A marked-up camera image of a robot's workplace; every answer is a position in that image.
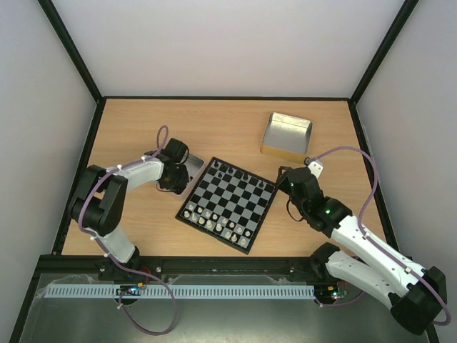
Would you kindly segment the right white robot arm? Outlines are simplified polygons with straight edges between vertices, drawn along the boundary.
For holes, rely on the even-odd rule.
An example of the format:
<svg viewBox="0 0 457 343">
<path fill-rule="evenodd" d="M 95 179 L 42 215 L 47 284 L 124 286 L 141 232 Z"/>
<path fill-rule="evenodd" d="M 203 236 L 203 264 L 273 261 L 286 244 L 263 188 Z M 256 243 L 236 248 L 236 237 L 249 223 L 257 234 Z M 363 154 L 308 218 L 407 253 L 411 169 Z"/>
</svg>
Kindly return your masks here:
<svg viewBox="0 0 457 343">
<path fill-rule="evenodd" d="M 321 280 L 351 283 L 384 304 L 408 332 L 423 334 L 447 302 L 446 277 L 424 268 L 377 237 L 339 200 L 323 194 L 317 163 L 280 166 L 276 184 L 307 224 L 335 242 L 311 255 L 311 271 Z"/>
</svg>

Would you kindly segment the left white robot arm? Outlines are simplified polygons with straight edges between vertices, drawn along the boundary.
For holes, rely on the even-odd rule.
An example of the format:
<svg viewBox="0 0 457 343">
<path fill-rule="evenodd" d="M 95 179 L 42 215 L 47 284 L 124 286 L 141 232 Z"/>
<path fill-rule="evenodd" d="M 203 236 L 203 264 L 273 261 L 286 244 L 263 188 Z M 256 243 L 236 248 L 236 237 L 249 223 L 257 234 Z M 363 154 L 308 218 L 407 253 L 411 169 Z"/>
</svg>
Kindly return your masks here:
<svg viewBox="0 0 457 343">
<path fill-rule="evenodd" d="M 172 138 L 164 149 L 150 151 L 128 164 L 108 169 L 91 165 L 71 199 L 69 215 L 107 257 L 126 264 L 137 254 L 120 225 L 127 193 L 155 182 L 159 191 L 180 195 L 189 183 L 188 157 L 187 145 Z"/>
</svg>

